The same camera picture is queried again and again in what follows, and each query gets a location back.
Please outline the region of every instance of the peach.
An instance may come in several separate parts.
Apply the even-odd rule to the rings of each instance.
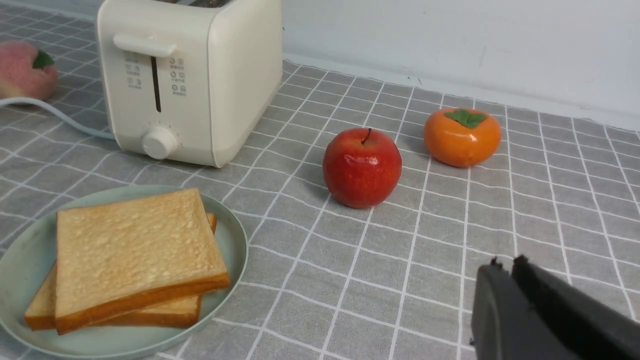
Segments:
[[[58,68],[51,56],[22,41],[0,43],[0,99],[32,97],[46,100],[58,85]]]

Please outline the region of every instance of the persimmon leaf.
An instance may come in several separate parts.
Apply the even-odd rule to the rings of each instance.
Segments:
[[[455,109],[454,111],[448,111],[444,113],[444,116],[453,121],[456,121],[457,123],[468,129],[475,129],[487,118],[484,113],[471,113],[466,109]]]

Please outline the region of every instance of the white toaster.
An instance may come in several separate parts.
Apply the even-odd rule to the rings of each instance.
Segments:
[[[120,148],[222,167],[282,77],[280,0],[104,0],[96,32]]]

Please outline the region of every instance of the toast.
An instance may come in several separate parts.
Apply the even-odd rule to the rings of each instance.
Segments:
[[[208,213],[207,219],[211,232],[215,234],[217,226],[216,215]],[[24,321],[32,331],[56,328],[56,269],[57,266],[54,262],[40,289],[38,289],[24,313]],[[125,314],[96,325],[191,327],[198,322],[201,303],[202,296],[188,297]]]
[[[60,335],[229,286],[196,188],[64,209],[56,221]]]

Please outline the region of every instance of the toaster lever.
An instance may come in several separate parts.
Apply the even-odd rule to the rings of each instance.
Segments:
[[[123,33],[116,34],[113,37],[113,43],[121,50],[156,58],[169,57],[177,47],[175,44],[158,41],[154,37],[136,37]]]

